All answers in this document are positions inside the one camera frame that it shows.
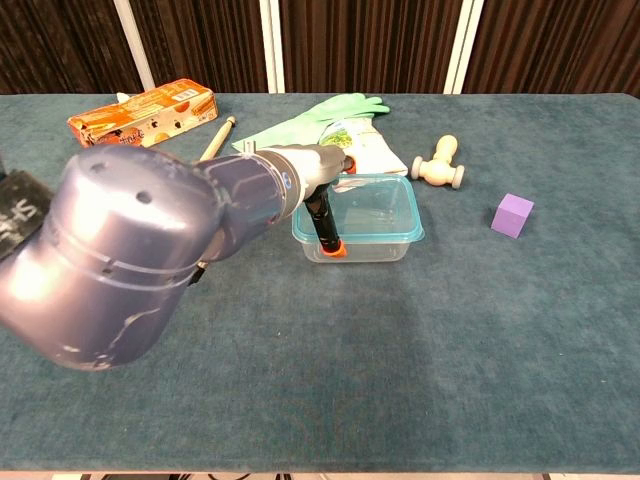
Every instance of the wooden toy hammer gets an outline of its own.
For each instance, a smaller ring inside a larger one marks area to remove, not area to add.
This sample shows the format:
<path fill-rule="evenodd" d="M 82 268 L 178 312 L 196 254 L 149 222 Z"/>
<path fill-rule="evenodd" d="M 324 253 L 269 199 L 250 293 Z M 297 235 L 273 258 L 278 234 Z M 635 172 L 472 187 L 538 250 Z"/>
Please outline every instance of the wooden toy hammer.
<path fill-rule="evenodd" d="M 453 155 L 458 149 L 458 141 L 453 135 L 445 135 L 436 145 L 436 153 L 433 158 L 425 162 L 421 156 L 417 156 L 413 160 L 411 166 L 411 178 L 417 180 L 419 177 L 425 179 L 431 185 L 440 186 L 450 183 L 456 190 L 460 188 L 462 176 L 464 175 L 464 167 L 458 165 L 451 166 Z"/>

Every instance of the brown curtain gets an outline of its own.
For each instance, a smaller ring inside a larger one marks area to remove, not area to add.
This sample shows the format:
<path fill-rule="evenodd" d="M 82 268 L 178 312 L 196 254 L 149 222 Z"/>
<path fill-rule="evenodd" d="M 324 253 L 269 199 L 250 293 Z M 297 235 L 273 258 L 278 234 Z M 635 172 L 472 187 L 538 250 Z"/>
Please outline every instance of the brown curtain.
<path fill-rule="evenodd" d="M 485 0 L 464 93 L 640 95 L 640 0 Z"/>
<path fill-rule="evenodd" d="M 442 93 L 462 0 L 280 0 L 287 92 Z"/>
<path fill-rule="evenodd" d="M 131 0 L 156 85 L 266 92 L 259 0 Z"/>
<path fill-rule="evenodd" d="M 4 0 L 0 93 L 140 92 L 112 0 Z"/>

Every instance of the black object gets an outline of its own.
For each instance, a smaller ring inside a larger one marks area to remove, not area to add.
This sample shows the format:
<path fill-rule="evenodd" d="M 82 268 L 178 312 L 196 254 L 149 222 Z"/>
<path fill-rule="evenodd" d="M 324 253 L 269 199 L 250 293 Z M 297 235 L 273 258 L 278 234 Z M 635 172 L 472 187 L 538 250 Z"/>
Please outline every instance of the black object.
<path fill-rule="evenodd" d="M 336 230 L 327 189 L 329 183 L 318 185 L 309 198 L 304 201 L 307 211 L 313 220 L 313 227 L 318 234 L 318 240 L 326 253 L 334 253 L 340 249 L 340 236 Z"/>
<path fill-rule="evenodd" d="M 0 260 L 38 230 L 53 192 L 27 172 L 0 174 Z"/>
<path fill-rule="evenodd" d="M 249 475 L 251 475 L 250 473 L 245 473 L 244 475 L 236 478 L 235 480 L 244 480 L 245 478 L 247 478 Z M 219 480 L 216 477 L 214 477 L 213 475 L 211 475 L 210 473 L 207 473 L 207 476 L 211 479 L 211 480 Z"/>
<path fill-rule="evenodd" d="M 204 275 L 204 272 L 207 271 L 207 264 L 205 262 L 198 262 L 198 267 L 196 271 L 193 272 L 191 280 L 189 280 L 189 285 L 193 285 L 194 283 L 198 283 Z"/>

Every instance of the purple cube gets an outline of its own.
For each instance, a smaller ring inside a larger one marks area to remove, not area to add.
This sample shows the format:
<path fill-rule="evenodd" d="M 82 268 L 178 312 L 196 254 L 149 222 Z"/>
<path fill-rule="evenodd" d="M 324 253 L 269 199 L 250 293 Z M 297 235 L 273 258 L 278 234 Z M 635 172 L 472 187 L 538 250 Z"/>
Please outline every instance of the purple cube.
<path fill-rule="evenodd" d="M 533 205 L 533 202 L 525 198 L 507 193 L 498 205 L 491 228 L 512 238 L 518 238 Z"/>

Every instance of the wooden stick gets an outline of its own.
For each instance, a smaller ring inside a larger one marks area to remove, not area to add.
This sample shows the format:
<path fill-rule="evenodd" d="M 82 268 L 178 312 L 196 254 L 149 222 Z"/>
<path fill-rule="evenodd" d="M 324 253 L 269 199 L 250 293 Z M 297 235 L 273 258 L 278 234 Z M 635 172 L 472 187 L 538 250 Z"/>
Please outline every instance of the wooden stick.
<path fill-rule="evenodd" d="M 220 150 L 220 147 L 222 146 L 225 139 L 229 135 L 229 132 L 231 131 L 231 127 L 235 126 L 235 124 L 236 124 L 236 117 L 231 116 L 227 118 L 227 121 L 224 122 L 224 125 L 222 125 L 222 127 L 220 127 L 220 130 L 218 130 L 218 133 L 216 133 L 216 136 L 213 137 L 213 140 L 211 140 L 211 143 L 209 144 L 207 149 L 204 151 L 204 153 L 202 154 L 198 162 L 211 160 L 213 157 L 216 156 L 216 154 L 218 153 L 218 150 Z"/>

